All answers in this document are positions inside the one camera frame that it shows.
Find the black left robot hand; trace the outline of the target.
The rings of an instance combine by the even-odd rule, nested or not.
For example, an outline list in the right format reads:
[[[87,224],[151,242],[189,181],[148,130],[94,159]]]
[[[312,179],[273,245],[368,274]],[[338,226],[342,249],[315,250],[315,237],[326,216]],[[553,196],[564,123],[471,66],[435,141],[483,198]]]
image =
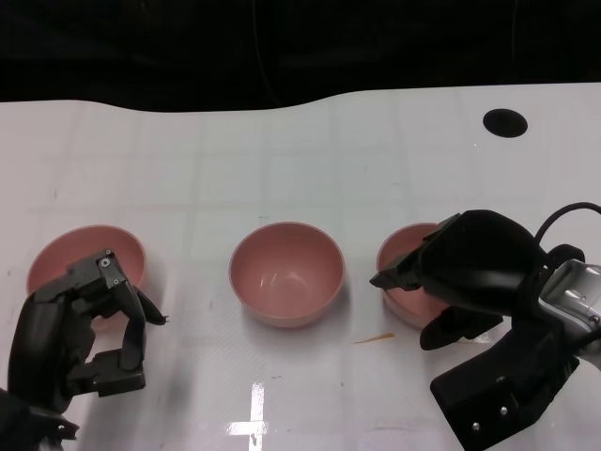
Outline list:
[[[92,356],[92,320],[117,312],[128,319],[121,348]],[[146,325],[166,321],[131,284],[112,250],[84,257],[24,302],[9,356],[8,392],[63,413],[78,395],[140,390],[146,385]]]

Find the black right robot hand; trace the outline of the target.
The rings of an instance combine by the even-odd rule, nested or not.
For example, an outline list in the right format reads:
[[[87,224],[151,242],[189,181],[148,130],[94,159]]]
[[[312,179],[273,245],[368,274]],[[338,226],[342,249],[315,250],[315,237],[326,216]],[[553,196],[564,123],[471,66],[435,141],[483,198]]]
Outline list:
[[[446,308],[423,329],[423,350],[473,339],[505,317],[529,318],[546,254],[522,225],[492,210],[468,210],[436,225],[413,250],[370,280],[377,288],[421,289]]]

